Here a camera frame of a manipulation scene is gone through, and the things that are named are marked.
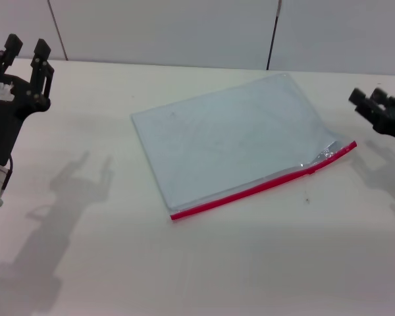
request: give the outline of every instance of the white table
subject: white table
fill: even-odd
[[[359,147],[172,223],[130,114],[273,72],[51,64],[51,108],[25,122],[0,209],[0,316],[395,315],[395,139],[347,101],[395,94],[395,76],[292,72]]]

